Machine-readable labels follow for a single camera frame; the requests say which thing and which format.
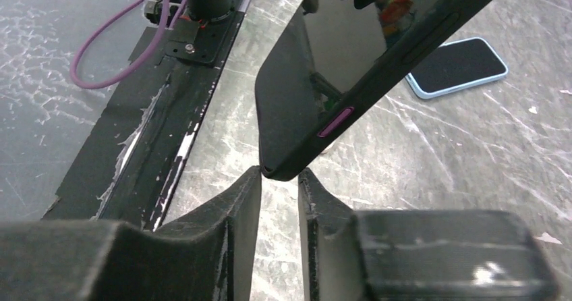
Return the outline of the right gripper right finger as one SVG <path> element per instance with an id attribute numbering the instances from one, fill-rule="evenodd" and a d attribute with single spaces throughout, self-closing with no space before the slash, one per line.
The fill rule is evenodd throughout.
<path id="1" fill-rule="evenodd" d="M 307 300 L 556 300 L 525 223 L 504 211 L 353 210 L 298 177 Z"/>

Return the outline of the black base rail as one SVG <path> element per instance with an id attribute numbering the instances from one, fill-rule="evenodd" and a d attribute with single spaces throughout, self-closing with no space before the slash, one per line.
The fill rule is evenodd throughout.
<path id="1" fill-rule="evenodd" d="M 195 21 L 187 0 L 143 0 L 150 22 L 56 192 L 46 220 L 116 219 L 154 231 L 185 164 L 251 0 Z"/>

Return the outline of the bare black phone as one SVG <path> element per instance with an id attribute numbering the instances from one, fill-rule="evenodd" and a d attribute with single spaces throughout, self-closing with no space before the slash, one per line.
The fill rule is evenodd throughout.
<path id="1" fill-rule="evenodd" d="M 255 82 L 264 176 L 297 176 L 491 1 L 303 0 Z"/>

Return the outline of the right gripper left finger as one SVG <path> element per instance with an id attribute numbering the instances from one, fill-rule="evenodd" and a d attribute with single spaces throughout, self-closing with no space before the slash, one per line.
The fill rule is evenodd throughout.
<path id="1" fill-rule="evenodd" d="M 262 195 L 253 166 L 180 218 L 1 225 L 2 300 L 248 300 Z"/>

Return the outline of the phone in blue case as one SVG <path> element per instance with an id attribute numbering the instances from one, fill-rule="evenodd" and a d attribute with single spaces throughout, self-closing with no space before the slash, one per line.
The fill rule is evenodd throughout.
<path id="1" fill-rule="evenodd" d="M 429 100 L 502 80 L 507 64 L 481 37 L 445 43 L 424 58 L 405 81 L 420 99 Z"/>

